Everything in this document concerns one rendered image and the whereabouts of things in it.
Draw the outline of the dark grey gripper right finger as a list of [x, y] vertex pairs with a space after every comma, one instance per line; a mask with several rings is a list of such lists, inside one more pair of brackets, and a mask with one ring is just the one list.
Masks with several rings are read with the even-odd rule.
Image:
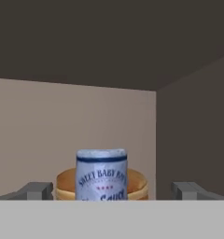
[[171, 185], [175, 200], [221, 200], [224, 196], [207, 191], [195, 182], [173, 182]]

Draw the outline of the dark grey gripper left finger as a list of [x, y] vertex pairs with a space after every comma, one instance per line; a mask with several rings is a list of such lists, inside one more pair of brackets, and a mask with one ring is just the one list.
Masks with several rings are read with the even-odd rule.
[[17, 191], [0, 196], [0, 200], [52, 200], [52, 182], [29, 182]]

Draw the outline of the white condiment bottle blue print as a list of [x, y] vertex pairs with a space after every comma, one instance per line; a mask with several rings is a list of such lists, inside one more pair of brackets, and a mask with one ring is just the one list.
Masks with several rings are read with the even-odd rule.
[[75, 195], [78, 201], [126, 201], [127, 152], [81, 149], [77, 152]]

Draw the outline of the beige cabinet interior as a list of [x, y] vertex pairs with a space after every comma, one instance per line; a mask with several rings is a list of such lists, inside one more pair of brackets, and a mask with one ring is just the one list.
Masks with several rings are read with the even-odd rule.
[[0, 0], [0, 195], [80, 148], [224, 195], [224, 0]]

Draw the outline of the brown round bread loaf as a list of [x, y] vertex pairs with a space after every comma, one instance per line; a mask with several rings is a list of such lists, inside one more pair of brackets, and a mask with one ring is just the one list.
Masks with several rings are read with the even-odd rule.
[[[129, 200], [147, 200], [148, 182], [146, 177], [134, 169], [127, 170], [128, 175], [128, 199]], [[56, 180], [56, 199], [74, 200], [76, 184], [76, 169], [71, 168], [57, 175]]]

